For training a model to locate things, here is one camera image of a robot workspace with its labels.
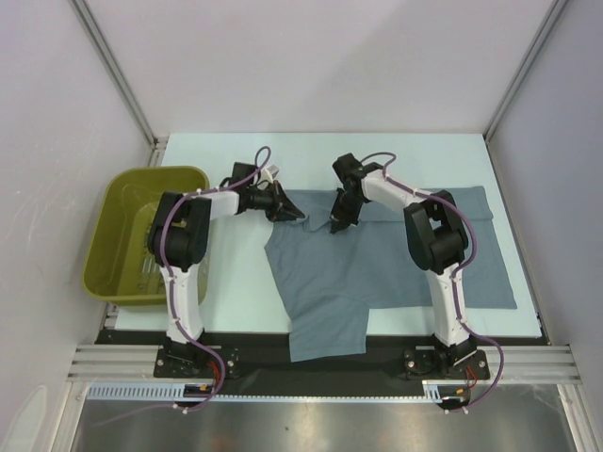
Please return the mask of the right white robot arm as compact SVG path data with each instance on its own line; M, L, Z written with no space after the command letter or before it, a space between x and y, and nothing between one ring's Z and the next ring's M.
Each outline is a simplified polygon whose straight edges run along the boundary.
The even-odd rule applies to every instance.
M337 234L359 222L362 207L377 202L403 216L408 251L428 279L435 320L436 370L456 378L477 353L477 337L466 325L463 268L476 255L477 238L446 190L410 187L378 163L363 164L352 154L333 163L342 184L330 214Z

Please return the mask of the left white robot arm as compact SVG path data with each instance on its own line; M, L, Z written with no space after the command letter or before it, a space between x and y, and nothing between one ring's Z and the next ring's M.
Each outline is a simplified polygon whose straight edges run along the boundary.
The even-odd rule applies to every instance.
M207 365L219 363L217 354L200 342L204 323L198 275L208 251L210 226L217 218L248 210L262 211L270 222L303 218L276 180L277 173L264 165L236 162L217 187L162 194L147 237L147 249L166 288L170 317L156 357L156 378L195 378Z

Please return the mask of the blue-grey t shirt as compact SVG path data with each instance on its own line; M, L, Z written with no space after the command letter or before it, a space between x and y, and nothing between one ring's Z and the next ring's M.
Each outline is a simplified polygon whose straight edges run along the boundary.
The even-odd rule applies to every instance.
M413 262L403 215L363 206L357 226L331 233L332 190L293 190L304 214L276 222L265 246L291 322L292 362L363 354L374 309L429 307L424 271Z

